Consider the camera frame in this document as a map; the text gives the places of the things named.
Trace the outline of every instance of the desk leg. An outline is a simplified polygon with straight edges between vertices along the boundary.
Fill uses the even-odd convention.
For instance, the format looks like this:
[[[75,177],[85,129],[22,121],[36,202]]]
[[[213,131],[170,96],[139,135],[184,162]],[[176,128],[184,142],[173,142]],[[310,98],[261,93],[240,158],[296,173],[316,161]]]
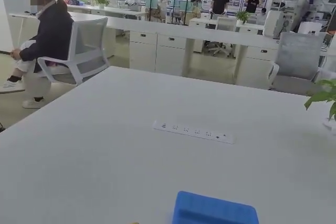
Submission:
[[[237,76],[239,74],[240,64],[242,62],[242,59],[245,57],[246,50],[247,50],[246,46],[236,45],[235,49],[236,67],[233,75],[234,84],[236,83]]]
[[[187,77],[189,74],[190,62],[194,53],[194,45],[195,45],[194,39],[187,39],[184,52],[183,68],[182,68],[182,76],[184,77]]]
[[[106,28],[103,36],[103,47],[107,58],[114,56],[116,45],[116,30],[114,28]]]
[[[19,32],[19,38],[18,38],[18,41],[17,41],[17,48],[20,48],[21,46],[21,40],[22,40],[22,31],[24,29],[24,27],[26,26],[26,20],[27,18],[21,18],[22,21],[21,21],[21,27],[20,27],[20,32]]]

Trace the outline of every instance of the ponytail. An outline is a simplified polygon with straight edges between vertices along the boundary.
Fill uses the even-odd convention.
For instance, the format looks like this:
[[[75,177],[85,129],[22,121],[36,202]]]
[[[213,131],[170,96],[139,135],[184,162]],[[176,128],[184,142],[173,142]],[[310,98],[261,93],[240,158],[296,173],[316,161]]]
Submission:
[[[56,5],[58,6],[58,8],[64,12],[68,12],[68,6],[65,3],[64,0],[57,0],[56,1]]]

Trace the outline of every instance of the green plant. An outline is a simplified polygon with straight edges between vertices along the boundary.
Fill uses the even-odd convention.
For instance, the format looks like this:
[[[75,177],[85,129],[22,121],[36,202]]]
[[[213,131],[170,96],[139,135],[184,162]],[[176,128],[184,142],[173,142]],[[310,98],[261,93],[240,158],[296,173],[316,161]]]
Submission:
[[[321,80],[317,82],[317,84],[321,85],[325,89],[313,94],[304,106],[308,109],[313,102],[333,102],[329,111],[329,120],[332,117],[336,120],[336,80]]]
[[[243,24],[244,24],[247,21],[249,15],[250,15],[250,13],[245,12],[245,11],[237,12],[236,18],[237,18],[237,20],[243,21]]]
[[[109,0],[94,0],[98,5],[104,4],[108,6],[110,4]]]

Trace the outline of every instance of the white wall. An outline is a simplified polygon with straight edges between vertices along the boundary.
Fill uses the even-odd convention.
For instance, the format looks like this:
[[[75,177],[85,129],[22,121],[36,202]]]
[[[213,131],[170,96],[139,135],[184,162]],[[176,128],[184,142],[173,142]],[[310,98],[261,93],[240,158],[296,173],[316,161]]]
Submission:
[[[0,0],[0,9],[0,28],[2,34],[0,40],[0,50],[8,52],[13,49],[13,46],[15,46],[13,38],[17,37],[17,26],[14,24],[12,26],[11,18],[8,22],[7,14],[24,12],[27,9],[27,3],[25,0]]]

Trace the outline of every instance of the dark jacket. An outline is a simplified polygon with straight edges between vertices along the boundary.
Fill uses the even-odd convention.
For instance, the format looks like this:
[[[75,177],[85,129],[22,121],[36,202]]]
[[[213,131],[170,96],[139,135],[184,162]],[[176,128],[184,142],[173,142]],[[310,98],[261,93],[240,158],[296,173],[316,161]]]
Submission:
[[[22,61],[31,61],[39,57],[67,60],[74,22],[70,14],[53,4],[41,14],[39,20],[37,35],[32,38],[36,43],[20,52]],[[36,63],[34,72],[40,71],[41,67]]]

